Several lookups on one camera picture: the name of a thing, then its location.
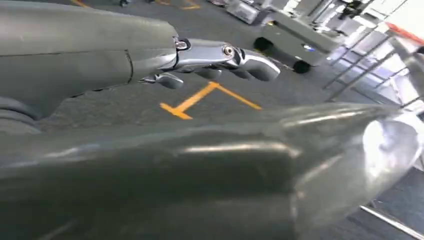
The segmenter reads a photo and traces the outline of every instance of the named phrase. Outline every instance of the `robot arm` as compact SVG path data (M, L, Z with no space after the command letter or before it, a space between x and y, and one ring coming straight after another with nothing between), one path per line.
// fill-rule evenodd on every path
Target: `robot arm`
M34 120L87 91L139 81L182 83L165 72L204 68L200 75L216 76L228 69L263 81L280 73L255 52L180 38L167 22L108 11L1 1L0 28L0 109Z

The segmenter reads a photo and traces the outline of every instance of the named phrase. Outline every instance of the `machine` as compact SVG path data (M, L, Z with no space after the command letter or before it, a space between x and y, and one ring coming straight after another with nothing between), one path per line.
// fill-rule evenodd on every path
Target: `machine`
M299 74L307 73L311 66L319 66L345 41L346 36L341 31L322 29L284 11L278 11L272 17L274 21L262 28L254 47L264 51L274 46L296 58L293 69Z
M262 25L271 21L269 15L274 8L253 0L233 0L228 3L226 11L249 25Z
M0 1L0 29L2 240L296 239L374 199L422 152L415 115L346 103L42 133L36 121L87 91L280 70L164 21L75 6Z

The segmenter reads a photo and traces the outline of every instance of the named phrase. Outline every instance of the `wheel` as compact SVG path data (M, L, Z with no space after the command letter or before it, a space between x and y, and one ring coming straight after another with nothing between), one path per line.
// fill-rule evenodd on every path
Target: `wheel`
M424 54L424 46L420 46L416 52L419 54Z
M256 38L256 40L253 43L253 47L256 50L259 51L264 51L270 47L272 47L274 44L272 42L270 42L268 39L264 38L264 37L258 37Z
M311 65L303 60L294 63L293 71L298 74L305 74L311 70Z

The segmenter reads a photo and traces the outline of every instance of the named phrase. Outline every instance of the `shiny metal surface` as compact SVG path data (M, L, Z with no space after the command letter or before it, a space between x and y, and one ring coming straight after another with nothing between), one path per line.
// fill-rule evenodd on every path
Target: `shiny metal surface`
M251 75L260 81L268 82L275 80L280 75L280 69L260 53L241 48L235 48L234 53L233 59L220 65L229 68L241 78ZM247 72L248 74L239 75L240 72Z
M177 50L186 50L189 48L189 46L187 45L185 41L177 41L175 43L175 47Z
M213 64L220 64L230 60L234 55L225 55L223 49L228 43L223 41L209 41L203 39L188 39L190 48L178 52L178 62L175 69L194 70Z
M0 237L293 239L390 187L422 142L415 115L360 104L0 138Z
M155 76L155 80L158 84L164 86L167 89L179 89L184 85L183 80L169 72Z
M234 50L233 47L230 45L224 46L222 52L228 57L234 57Z

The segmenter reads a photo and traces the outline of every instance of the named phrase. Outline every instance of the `screw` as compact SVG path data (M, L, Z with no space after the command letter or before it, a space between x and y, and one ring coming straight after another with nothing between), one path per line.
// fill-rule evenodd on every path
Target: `screw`
M177 41L175 47L177 50L186 50L189 46L187 46L185 41Z
M227 57L233 57L234 56L234 49L232 46L229 45L225 45L222 48L222 52L224 53L225 56Z

